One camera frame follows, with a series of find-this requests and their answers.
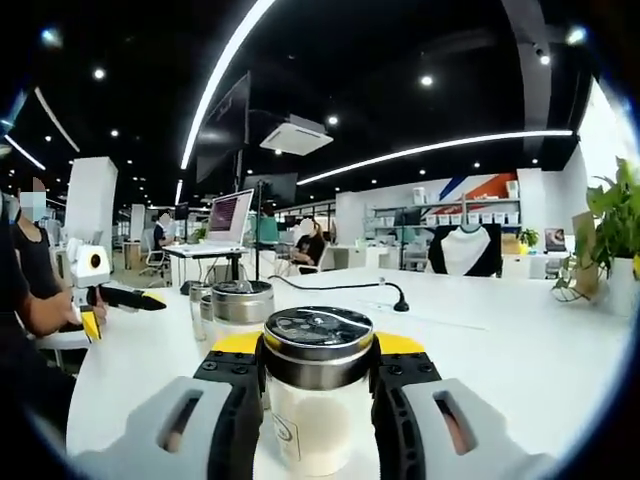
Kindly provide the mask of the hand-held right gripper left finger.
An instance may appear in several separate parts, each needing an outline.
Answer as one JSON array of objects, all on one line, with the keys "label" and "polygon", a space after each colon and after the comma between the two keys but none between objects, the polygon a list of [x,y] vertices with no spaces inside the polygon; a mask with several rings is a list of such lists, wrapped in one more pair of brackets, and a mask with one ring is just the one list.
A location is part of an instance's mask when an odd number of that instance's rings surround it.
[{"label": "hand-held right gripper left finger", "polygon": [[128,416],[102,451],[74,456],[90,479],[250,479],[263,422],[259,332],[223,339],[192,377],[178,377]]}]

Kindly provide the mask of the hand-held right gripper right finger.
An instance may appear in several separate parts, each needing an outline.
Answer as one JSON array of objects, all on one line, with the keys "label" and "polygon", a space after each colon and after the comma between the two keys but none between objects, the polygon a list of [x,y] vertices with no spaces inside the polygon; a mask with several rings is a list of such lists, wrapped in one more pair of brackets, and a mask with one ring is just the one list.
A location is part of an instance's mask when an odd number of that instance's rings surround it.
[{"label": "hand-held right gripper right finger", "polygon": [[371,421],[383,479],[548,479],[555,460],[526,452],[506,420],[422,346],[378,332],[369,352]]}]

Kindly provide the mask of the person's left hand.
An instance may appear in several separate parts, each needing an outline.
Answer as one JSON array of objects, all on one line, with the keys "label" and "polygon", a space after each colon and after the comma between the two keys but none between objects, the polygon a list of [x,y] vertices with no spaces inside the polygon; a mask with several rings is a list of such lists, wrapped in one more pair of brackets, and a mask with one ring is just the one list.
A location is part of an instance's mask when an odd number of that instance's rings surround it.
[{"label": "person's left hand", "polygon": [[[51,313],[51,327],[53,332],[59,331],[67,324],[80,324],[79,315],[74,310],[72,295],[70,290],[64,290],[48,300]],[[96,304],[92,307],[92,311],[100,325],[103,325],[107,316],[107,305],[100,295],[97,295]]]}]

